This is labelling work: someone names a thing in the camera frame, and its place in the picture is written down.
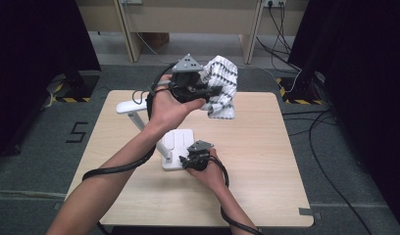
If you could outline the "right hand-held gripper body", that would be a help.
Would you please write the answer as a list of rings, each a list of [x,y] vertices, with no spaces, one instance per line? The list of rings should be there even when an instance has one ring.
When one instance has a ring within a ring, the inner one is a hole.
[[[193,168],[198,171],[202,171],[207,167],[208,160],[210,159],[209,150],[213,147],[213,144],[198,140],[187,148],[188,161],[185,164],[189,164],[189,168]]]

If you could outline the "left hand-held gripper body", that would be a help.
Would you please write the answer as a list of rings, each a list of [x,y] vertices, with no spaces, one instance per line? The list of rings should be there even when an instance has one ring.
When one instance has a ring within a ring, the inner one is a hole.
[[[193,101],[195,99],[205,99],[207,89],[201,89],[200,84],[204,83],[200,79],[199,72],[203,66],[196,62],[190,54],[184,56],[172,68],[171,90],[174,97],[181,103]]]

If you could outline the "white black-striped cloth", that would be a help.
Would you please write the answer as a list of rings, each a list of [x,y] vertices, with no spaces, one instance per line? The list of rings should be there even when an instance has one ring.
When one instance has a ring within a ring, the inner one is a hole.
[[[202,110],[208,112],[209,118],[234,119],[233,98],[237,91],[237,66],[227,58],[218,55],[199,74],[201,80],[208,83],[209,88],[212,86],[222,88],[221,93],[211,97]]]

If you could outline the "white desk lamp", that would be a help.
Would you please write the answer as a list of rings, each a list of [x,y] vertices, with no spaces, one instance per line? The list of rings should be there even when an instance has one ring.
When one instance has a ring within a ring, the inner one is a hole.
[[[126,114],[142,130],[145,122],[139,116],[140,111],[145,111],[147,104],[144,100],[124,101],[116,106],[116,112],[120,115]],[[194,143],[194,133],[192,129],[175,129],[164,135],[157,143],[157,150],[162,155],[163,170],[181,170],[182,163],[180,157],[187,157],[187,148]]]

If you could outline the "person's right hand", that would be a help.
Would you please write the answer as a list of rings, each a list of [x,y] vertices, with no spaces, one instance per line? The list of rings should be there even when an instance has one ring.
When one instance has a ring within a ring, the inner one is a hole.
[[[208,162],[207,167],[202,171],[189,168],[187,172],[215,194],[226,189],[223,171],[214,162]]]

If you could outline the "person's left hand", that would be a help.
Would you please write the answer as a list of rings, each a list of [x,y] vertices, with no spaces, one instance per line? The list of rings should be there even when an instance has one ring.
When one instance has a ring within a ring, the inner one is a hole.
[[[146,126],[149,131],[166,133],[176,129],[191,112],[199,110],[206,103],[202,98],[186,103],[179,102],[165,84],[171,77],[170,74],[163,75],[160,85],[154,89],[152,114]]]

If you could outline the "black stand base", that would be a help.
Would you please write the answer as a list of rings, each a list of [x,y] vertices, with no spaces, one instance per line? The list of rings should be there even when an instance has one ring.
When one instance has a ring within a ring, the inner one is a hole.
[[[299,74],[277,78],[281,99],[287,104],[321,105],[322,99],[312,80],[301,79]]]
[[[86,103],[90,101],[100,78],[98,70],[80,70],[78,78],[57,75],[48,86],[50,102]]]

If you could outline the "black curtain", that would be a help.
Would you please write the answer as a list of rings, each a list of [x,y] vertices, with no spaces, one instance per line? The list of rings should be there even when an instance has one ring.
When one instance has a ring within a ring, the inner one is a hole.
[[[325,89],[400,225],[400,0],[309,0],[289,60]]]
[[[59,74],[100,69],[76,0],[0,0],[0,157]]]

